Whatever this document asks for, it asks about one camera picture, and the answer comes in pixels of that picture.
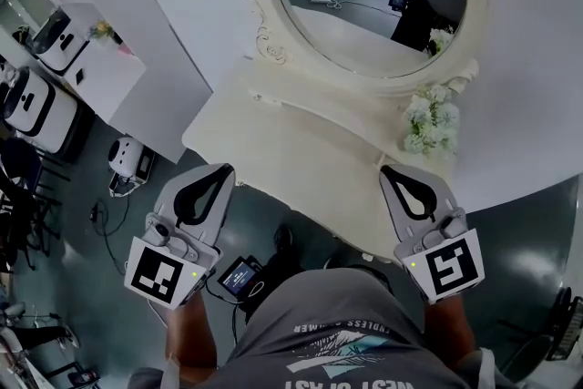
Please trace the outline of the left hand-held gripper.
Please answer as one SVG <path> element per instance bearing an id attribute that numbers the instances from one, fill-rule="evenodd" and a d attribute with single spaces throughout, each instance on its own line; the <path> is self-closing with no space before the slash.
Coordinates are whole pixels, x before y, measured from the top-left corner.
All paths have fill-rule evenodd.
<path id="1" fill-rule="evenodd" d="M 169 310 L 200 290 L 221 258 L 216 247 L 235 185 L 228 163 L 207 164 L 170 179 L 132 240 L 124 285 Z"/>

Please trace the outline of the person's left forearm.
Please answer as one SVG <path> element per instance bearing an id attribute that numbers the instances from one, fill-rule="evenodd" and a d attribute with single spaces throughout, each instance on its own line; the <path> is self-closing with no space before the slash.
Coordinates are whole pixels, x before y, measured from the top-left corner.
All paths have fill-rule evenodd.
<path id="1" fill-rule="evenodd" d="M 182 381 L 200 384 L 218 368 L 217 348 L 201 292 L 168 313 L 166 356 L 179 365 Z"/>

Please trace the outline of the vase of white flowers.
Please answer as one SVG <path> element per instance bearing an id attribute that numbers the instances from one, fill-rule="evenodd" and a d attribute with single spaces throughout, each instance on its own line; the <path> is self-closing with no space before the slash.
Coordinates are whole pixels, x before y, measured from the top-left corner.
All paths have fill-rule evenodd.
<path id="1" fill-rule="evenodd" d="M 404 111 L 407 132 L 404 150 L 429 157 L 436 152 L 454 156 L 460 124 L 459 108 L 451 101 L 452 88 L 419 87 Z"/>

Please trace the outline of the person's left black shoe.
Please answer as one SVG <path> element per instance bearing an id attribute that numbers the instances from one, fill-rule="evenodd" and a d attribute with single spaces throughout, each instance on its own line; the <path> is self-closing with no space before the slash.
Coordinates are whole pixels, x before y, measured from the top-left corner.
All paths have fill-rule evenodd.
<path id="1" fill-rule="evenodd" d="M 281 225 L 274 233 L 274 248 L 277 253 L 289 253 L 293 247 L 292 231 L 285 225 Z"/>

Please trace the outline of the person's right forearm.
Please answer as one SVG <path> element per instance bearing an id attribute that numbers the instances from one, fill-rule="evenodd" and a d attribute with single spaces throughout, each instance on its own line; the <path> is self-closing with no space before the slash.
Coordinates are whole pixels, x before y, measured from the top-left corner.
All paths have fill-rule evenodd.
<path id="1" fill-rule="evenodd" d="M 424 338 L 428 348 L 450 368 L 477 349 L 460 294 L 425 306 Z"/>

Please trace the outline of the grey office chair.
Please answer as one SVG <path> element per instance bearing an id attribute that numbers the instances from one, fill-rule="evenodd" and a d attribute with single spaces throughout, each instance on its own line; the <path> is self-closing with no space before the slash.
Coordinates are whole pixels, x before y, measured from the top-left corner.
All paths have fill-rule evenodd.
<path id="1" fill-rule="evenodd" d="M 565 361 L 583 331 L 583 297 L 570 287 L 561 288 L 541 331 L 532 331 L 506 320 L 498 324 L 521 335 L 519 348 L 502 366 L 501 373 L 517 384 L 526 380 L 543 362 Z"/>

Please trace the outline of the white shelf desk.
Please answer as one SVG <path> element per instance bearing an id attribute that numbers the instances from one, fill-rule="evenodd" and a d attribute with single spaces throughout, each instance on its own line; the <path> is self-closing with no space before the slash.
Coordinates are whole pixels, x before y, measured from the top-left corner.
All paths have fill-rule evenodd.
<path id="1" fill-rule="evenodd" d="M 87 45 L 63 76 L 32 54 L 33 38 L 61 8 Z M 106 20 L 123 40 L 91 38 Z M 210 87 L 156 0 L 0 0 L 0 53 L 60 81 L 105 123 L 178 162 L 182 136 L 210 97 Z M 84 70 L 78 86 L 75 73 Z"/>

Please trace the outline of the person's black trousers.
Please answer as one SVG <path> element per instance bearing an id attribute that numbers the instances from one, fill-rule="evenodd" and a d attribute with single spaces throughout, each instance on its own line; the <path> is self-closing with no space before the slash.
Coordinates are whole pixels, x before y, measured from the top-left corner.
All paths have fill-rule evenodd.
<path id="1" fill-rule="evenodd" d="M 344 268 L 364 271 L 377 279 L 387 291 L 394 292 L 386 275 L 371 266 L 345 262 Z M 304 272 L 304 268 L 300 264 L 300 255 L 297 252 L 276 252 L 258 274 L 256 288 L 251 291 L 249 297 L 240 306 L 240 310 L 244 313 L 245 323 L 249 322 L 251 316 L 271 293 L 285 281 L 301 272 Z"/>

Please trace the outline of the cream dressing table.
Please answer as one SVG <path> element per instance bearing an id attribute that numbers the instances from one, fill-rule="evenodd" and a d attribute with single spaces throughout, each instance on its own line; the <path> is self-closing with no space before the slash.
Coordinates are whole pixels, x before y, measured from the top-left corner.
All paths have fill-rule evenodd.
<path id="1" fill-rule="evenodd" d="M 360 73 L 317 50 L 296 25 L 287 0 L 247 0 L 256 15 L 255 48 L 225 74 L 183 135 L 209 163 L 228 162 L 237 181 L 317 222 L 384 262 L 397 237 L 375 162 L 399 152 L 401 164 L 449 179 L 455 158 L 403 149 L 404 110 L 419 87 L 461 93 L 479 72 L 475 58 L 488 0 L 467 0 L 451 44 L 422 67 Z M 256 102 L 258 89 L 281 107 Z"/>

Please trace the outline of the small black screen device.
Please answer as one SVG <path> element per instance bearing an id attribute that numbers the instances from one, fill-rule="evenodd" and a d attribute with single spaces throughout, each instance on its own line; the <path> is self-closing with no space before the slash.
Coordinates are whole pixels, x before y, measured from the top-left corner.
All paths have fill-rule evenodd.
<path id="1" fill-rule="evenodd" d="M 253 257 L 238 257 L 217 279 L 218 285 L 232 295 L 238 302 L 247 299 L 257 283 L 262 269 Z"/>

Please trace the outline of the small round white robot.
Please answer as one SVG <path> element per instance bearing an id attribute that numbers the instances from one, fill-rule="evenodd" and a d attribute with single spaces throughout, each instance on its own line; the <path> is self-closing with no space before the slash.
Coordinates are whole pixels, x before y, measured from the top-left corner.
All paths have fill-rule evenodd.
<path id="1" fill-rule="evenodd" d="M 108 152 L 114 181 L 143 185 L 148 181 L 156 153 L 132 137 L 118 138 Z"/>

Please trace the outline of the white open case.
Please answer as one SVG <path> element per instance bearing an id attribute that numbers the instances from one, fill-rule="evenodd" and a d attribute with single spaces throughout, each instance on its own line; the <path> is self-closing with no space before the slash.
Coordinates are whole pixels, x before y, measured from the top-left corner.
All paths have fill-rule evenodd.
<path id="1" fill-rule="evenodd" d="M 124 198 L 129 196 L 137 187 L 138 184 L 134 180 L 115 174 L 109 183 L 108 192 L 111 198 Z"/>

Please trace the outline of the person's grey t-shirt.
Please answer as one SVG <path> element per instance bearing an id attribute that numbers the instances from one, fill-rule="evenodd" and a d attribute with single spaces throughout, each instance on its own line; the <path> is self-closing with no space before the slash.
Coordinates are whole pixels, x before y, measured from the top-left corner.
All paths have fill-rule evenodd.
<path id="1" fill-rule="evenodd" d="M 182 381 L 166 356 L 165 369 L 137 369 L 127 389 L 516 389 L 476 346 L 450 368 L 373 276 L 311 270 L 267 297 L 205 382 Z"/>

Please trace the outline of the dark blue chair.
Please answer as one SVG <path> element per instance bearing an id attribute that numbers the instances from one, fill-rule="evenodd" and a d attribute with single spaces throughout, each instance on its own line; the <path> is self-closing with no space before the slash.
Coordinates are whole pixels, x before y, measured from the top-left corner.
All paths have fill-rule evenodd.
<path id="1" fill-rule="evenodd" d="M 50 254 L 46 236 L 60 234 L 46 223 L 46 216 L 61 202 L 38 192 L 46 171 L 35 148 L 21 138 L 0 139 L 0 269 L 12 268 L 23 254 L 30 270 L 36 267 L 31 251 Z"/>

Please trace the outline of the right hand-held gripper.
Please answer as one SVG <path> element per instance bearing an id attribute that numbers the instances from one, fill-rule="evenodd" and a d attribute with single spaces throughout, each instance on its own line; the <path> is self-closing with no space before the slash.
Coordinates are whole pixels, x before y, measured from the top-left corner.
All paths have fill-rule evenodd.
<path id="1" fill-rule="evenodd" d="M 485 278 L 475 229 L 451 215 L 457 201 L 447 183 L 432 172 L 401 164 L 380 168 L 379 182 L 394 231 L 401 242 L 394 255 L 431 304 L 472 288 Z"/>

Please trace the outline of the potted yellow plant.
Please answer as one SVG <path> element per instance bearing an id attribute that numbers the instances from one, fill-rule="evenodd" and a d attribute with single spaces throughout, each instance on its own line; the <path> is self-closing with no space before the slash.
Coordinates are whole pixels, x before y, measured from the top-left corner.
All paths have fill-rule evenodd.
<path id="1" fill-rule="evenodd" d="M 115 31 L 115 29 L 111 26 L 109 22 L 106 20 L 99 20 L 95 24 L 93 24 L 89 30 L 88 35 L 91 38 L 101 39 L 104 37 L 109 37 L 112 39 L 117 45 L 121 45 L 123 40 Z"/>

